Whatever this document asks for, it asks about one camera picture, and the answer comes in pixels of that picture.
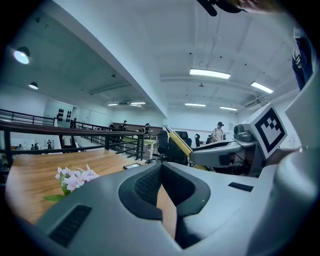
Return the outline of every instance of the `ceiling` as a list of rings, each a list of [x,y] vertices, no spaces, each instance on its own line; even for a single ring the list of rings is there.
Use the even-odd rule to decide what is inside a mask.
[[[30,50],[28,65],[13,58],[12,51],[21,46]],[[105,105],[123,101],[146,102],[112,66],[42,11],[30,16],[8,46],[0,79],[13,86],[28,88],[24,81],[26,73],[33,74],[32,80],[38,82],[38,91],[46,95],[52,94],[52,84],[59,78],[73,92],[79,91]],[[39,83],[41,77],[46,77],[46,82]],[[152,106],[147,102],[143,108]]]
[[[212,110],[224,106],[241,111],[251,103],[273,102],[298,92],[291,64],[294,25],[284,14],[230,14],[217,7],[218,15],[211,17],[196,0],[119,2],[142,21],[169,106],[197,103]],[[152,108],[105,60],[44,12],[30,17],[10,51],[22,45],[30,49],[30,68],[63,78],[85,97],[103,104],[144,101],[143,108]],[[6,61],[15,73],[22,72],[11,54]],[[191,68],[231,77],[190,76]],[[1,79],[26,86],[22,75],[7,74],[4,69]],[[274,92],[264,93],[252,82]],[[39,91],[50,94],[49,84],[41,84]]]
[[[243,110],[255,99],[268,103],[297,93],[291,64],[294,24],[285,14],[230,14],[217,7],[218,15],[211,17],[196,0],[121,2],[144,23],[170,106]],[[231,77],[190,76],[191,68]],[[264,93],[252,82],[274,92]]]

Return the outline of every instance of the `black vent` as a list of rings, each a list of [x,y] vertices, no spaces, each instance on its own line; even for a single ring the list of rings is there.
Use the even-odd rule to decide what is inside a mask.
[[[77,205],[64,220],[51,232],[49,237],[58,244],[67,247],[75,237],[77,231],[88,217],[92,208]]]

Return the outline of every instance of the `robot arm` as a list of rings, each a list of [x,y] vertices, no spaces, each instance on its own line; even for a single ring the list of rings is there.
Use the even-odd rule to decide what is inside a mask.
[[[286,129],[275,108],[268,104],[256,111],[248,120],[234,127],[232,141],[218,141],[197,147],[190,153],[190,160],[203,166],[228,168],[230,154],[254,151],[250,172],[260,173],[267,160],[287,137]]]

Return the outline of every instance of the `wooden tabletop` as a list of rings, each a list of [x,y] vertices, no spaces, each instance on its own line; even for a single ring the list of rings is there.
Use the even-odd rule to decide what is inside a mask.
[[[105,149],[65,154],[17,155],[6,182],[6,200],[16,215],[34,224],[55,204],[43,197],[63,195],[60,182],[55,178],[58,167],[86,170],[88,164],[98,175],[103,176],[123,171],[123,166],[134,163],[137,161]],[[174,238],[176,208],[162,186],[158,193],[157,207],[162,210],[164,228]]]

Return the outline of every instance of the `mesh grille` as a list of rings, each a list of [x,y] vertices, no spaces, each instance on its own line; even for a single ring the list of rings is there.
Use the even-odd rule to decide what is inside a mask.
[[[134,185],[134,190],[142,200],[157,206],[158,191],[160,186],[161,166],[138,179]]]
[[[194,184],[179,174],[162,166],[162,184],[175,206],[179,205],[195,192]]]

